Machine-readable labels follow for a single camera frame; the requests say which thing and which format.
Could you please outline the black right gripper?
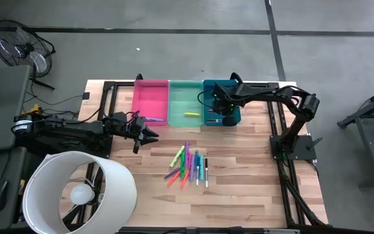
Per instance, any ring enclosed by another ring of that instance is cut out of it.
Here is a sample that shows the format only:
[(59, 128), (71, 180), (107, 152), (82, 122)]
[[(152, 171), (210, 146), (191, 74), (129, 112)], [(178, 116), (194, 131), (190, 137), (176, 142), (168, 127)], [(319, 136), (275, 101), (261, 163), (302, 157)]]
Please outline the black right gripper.
[[(238, 102), (233, 100), (229, 93), (218, 84), (214, 86), (213, 97), (213, 111), (217, 114), (233, 114), (238, 106)], [(236, 126), (235, 116), (225, 116), (223, 118), (223, 125), (228, 127)]]

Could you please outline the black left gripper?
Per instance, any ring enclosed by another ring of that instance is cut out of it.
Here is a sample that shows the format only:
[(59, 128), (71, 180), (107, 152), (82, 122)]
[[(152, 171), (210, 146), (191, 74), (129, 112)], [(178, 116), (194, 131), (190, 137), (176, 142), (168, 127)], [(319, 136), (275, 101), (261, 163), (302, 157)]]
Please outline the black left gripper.
[(127, 129), (128, 137), (134, 140), (133, 153), (138, 153), (142, 145), (158, 142), (159, 134), (148, 128), (148, 126), (131, 125)]

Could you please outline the purple highlighter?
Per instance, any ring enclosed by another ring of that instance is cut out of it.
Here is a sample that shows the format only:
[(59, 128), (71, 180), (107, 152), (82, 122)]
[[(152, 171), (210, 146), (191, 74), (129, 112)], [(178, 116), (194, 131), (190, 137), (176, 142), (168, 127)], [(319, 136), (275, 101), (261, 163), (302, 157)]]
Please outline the purple highlighter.
[(176, 169), (174, 169), (173, 171), (171, 171), (169, 174), (167, 174), (164, 179), (168, 179), (169, 177), (171, 176), (174, 176), (177, 172), (179, 172), (181, 169), (179, 167), (177, 167)]

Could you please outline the orange highlighter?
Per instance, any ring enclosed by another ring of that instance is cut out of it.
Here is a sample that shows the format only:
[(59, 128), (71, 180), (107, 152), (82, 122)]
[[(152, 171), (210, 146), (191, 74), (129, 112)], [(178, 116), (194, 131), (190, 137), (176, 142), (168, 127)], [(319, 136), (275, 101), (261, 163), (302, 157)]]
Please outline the orange highlighter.
[(174, 176), (167, 182), (167, 186), (168, 187), (171, 186), (174, 183), (174, 181), (177, 180), (177, 178), (180, 176), (180, 174), (181, 173), (179, 171), (177, 173), (175, 173)]
[(181, 181), (180, 189), (183, 189), (183, 188), (184, 188), (184, 186), (185, 186), (187, 180), (189, 180), (189, 177), (190, 177), (190, 171), (188, 170), (188, 171), (185, 173), (185, 175), (184, 175), (184, 177), (183, 177), (183, 179), (182, 179), (182, 181)]

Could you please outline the blue plastic bin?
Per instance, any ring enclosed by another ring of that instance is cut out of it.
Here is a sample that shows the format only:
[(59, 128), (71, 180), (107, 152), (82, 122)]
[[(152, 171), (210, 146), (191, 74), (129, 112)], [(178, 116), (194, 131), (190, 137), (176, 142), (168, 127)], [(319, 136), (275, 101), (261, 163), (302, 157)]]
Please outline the blue plastic bin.
[(203, 103), (205, 104), (205, 106), (203, 107), (203, 117), (204, 117), (205, 125), (207, 125), (206, 124), (207, 119), (223, 120), (222, 115), (217, 114), (215, 112), (207, 112), (208, 109), (212, 109), (213, 107), (214, 97), (212, 93), (213, 93), (215, 84), (222, 86), (226, 90), (228, 88), (235, 86), (236, 81), (234, 80), (211, 80), (211, 79), (207, 79), (203, 81), (203, 88), (204, 88)]

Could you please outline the pink plastic bin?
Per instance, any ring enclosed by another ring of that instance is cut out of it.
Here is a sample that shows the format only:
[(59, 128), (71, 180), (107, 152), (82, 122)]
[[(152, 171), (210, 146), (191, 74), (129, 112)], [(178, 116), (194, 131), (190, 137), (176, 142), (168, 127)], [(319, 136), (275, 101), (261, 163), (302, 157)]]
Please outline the pink plastic bin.
[(138, 80), (134, 82), (132, 112), (140, 116), (165, 119), (165, 122), (147, 122), (148, 126), (165, 126), (168, 123), (168, 80)]

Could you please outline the translucent teal plastic bin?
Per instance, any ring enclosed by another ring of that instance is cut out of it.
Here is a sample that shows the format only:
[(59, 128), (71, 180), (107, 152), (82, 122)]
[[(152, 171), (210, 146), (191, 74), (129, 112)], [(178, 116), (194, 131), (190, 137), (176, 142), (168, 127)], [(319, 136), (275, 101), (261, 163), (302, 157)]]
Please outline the translucent teal plastic bin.
[[(203, 125), (203, 106), (197, 100), (197, 95), (202, 91), (202, 81), (169, 82), (168, 124), (170, 126), (201, 127)], [(185, 112), (195, 112), (201, 116), (185, 116)]]

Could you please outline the white lamp shade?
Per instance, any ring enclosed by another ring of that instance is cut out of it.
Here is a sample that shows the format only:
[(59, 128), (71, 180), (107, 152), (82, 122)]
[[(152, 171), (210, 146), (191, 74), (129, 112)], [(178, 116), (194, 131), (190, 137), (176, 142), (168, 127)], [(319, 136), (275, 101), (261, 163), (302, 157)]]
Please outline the white lamp shade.
[[(86, 163), (97, 163), (105, 179), (101, 204), (92, 218), (70, 231), (60, 219), (60, 196), (71, 174)], [(115, 234), (129, 220), (137, 200), (131, 172), (122, 164), (80, 151), (47, 155), (25, 188), (22, 208), (29, 227), (38, 234)]]

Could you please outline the black lamp stand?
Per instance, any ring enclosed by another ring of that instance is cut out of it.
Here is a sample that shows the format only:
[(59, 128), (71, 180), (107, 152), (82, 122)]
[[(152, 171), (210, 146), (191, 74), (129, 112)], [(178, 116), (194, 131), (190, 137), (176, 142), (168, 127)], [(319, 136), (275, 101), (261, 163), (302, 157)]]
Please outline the black lamp stand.
[[(105, 188), (103, 171), (100, 166), (95, 163), (86, 163), (78, 166), (66, 181), (60, 196), (60, 219), (67, 228), (76, 229), (88, 222), (101, 204)], [(77, 205), (72, 202), (71, 192), (78, 185), (88, 185), (94, 195), (93, 198), (85, 204)]]

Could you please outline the white light bulb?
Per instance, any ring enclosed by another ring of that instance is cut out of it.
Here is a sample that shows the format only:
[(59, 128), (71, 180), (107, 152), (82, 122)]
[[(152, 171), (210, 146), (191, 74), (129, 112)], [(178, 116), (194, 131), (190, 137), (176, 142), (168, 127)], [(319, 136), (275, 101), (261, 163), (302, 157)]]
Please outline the white light bulb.
[(75, 205), (85, 205), (95, 198), (95, 192), (91, 186), (79, 184), (72, 188), (69, 198)]

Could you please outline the yellow power plug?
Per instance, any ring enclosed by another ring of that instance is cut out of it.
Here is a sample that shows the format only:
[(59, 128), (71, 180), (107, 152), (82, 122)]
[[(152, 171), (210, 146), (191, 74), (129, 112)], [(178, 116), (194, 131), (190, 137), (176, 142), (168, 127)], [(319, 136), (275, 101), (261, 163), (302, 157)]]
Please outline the yellow power plug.
[(30, 110), (23, 111), (21, 114), (22, 116), (30, 115), (30, 116), (39, 116), (42, 114), (42, 107), (39, 104), (34, 104), (34, 107)]

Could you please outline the dark desk surface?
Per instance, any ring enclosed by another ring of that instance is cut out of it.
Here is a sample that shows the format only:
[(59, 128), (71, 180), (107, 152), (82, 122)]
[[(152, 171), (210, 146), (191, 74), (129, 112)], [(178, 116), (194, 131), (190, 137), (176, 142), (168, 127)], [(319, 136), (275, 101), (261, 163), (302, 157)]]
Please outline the dark desk surface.
[(18, 217), (18, 193), (26, 153), (22, 147), (0, 151), (0, 179), (9, 182), (6, 205), (0, 211), (0, 230), (9, 229)]

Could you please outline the black floor fan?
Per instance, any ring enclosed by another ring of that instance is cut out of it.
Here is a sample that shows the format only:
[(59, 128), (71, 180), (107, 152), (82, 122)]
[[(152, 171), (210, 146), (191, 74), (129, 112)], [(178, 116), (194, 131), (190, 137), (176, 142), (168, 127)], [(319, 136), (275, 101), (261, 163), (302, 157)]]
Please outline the black floor fan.
[(31, 28), (18, 21), (0, 19), (0, 59), (8, 66), (30, 66), (34, 84), (55, 89), (38, 80), (51, 71), (55, 53), (54, 45)]

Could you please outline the gray desk top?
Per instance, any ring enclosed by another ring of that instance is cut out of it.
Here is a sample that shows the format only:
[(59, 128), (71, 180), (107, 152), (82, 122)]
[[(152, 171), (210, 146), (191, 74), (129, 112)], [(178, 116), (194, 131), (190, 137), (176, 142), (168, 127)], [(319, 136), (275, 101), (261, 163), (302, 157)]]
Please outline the gray desk top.
[(10, 128), (21, 112), (31, 71), (30, 66), (0, 68), (0, 150), (14, 145), (15, 136)]

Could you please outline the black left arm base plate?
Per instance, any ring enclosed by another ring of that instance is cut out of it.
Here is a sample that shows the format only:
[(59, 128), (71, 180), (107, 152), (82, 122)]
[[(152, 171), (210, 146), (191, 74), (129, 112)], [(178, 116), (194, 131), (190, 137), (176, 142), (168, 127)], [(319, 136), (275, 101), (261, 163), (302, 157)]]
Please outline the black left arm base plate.
[(113, 136), (105, 131), (101, 122), (96, 122), (44, 127), (33, 139), (45, 153), (81, 151), (107, 159), (110, 156)]

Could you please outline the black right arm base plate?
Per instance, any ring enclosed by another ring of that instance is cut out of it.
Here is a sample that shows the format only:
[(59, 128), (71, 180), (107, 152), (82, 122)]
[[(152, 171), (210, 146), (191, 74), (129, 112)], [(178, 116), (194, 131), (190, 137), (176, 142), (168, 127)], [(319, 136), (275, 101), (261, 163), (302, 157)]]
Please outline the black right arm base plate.
[(269, 143), (273, 159), (286, 160), (316, 160), (315, 145), (323, 140), (315, 140), (310, 135), (297, 135), (291, 139), (283, 139), (280, 135), (270, 136)]

